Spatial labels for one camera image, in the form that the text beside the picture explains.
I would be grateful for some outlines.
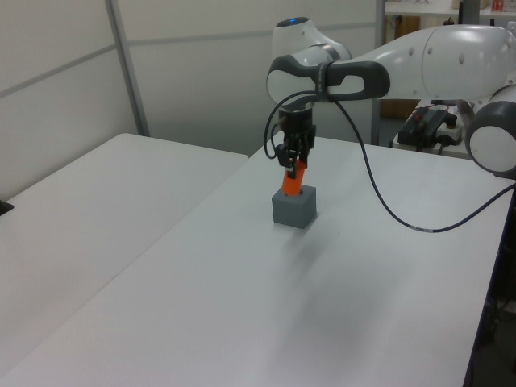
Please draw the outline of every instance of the gray block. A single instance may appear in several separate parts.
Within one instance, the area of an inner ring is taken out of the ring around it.
[[[273,196],[273,217],[275,223],[305,228],[317,214],[315,187],[301,186],[297,196],[285,195],[279,189]]]

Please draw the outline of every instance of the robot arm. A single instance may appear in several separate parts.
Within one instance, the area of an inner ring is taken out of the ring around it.
[[[477,114],[480,124],[473,119],[469,125],[475,133],[468,130],[466,135],[468,152],[482,168],[516,178],[516,130],[509,120],[516,118],[516,86],[511,86],[516,81],[516,39],[510,32],[464,25],[429,28],[352,59],[347,49],[326,38],[309,19],[297,18],[275,28],[273,56],[267,89],[274,102],[296,92],[314,91],[291,98],[280,113],[285,142],[278,159],[287,169],[285,179],[296,178],[296,156],[301,152],[305,159],[309,149],[292,124],[284,130],[282,123],[311,110],[315,102],[370,98],[487,102]],[[475,147],[470,147],[470,140]],[[486,152],[500,160],[488,160],[491,156]]]

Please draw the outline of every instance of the black device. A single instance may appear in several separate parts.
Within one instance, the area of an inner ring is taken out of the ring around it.
[[[291,179],[297,176],[298,160],[308,166],[308,155],[314,147],[316,127],[312,125],[312,109],[280,110],[278,126],[284,132],[283,144],[275,147],[278,162]]]
[[[418,151],[423,148],[434,147],[436,144],[435,133],[448,115],[445,110],[418,108],[406,120],[397,135],[400,144],[416,147]]]
[[[15,208],[12,204],[2,202],[0,200],[0,216],[4,215],[6,212],[11,211],[13,208]]]

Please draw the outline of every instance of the floor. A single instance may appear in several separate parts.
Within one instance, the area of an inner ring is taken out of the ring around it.
[[[382,118],[379,144],[388,147],[404,122]],[[516,302],[504,310],[495,313],[493,304],[486,303],[472,354],[472,373],[469,369],[464,387],[516,387]]]

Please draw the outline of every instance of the metal frame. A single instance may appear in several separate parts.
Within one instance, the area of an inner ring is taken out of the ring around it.
[[[116,51],[119,54],[123,78],[126,82],[132,113],[135,117],[136,129],[139,135],[149,137],[150,132],[145,117],[144,103],[139,93],[135,69],[132,64],[131,53],[129,52],[129,44],[127,43],[125,31],[123,30],[122,15],[120,14],[118,1],[106,0],[106,9],[110,19],[111,30],[113,31]]]

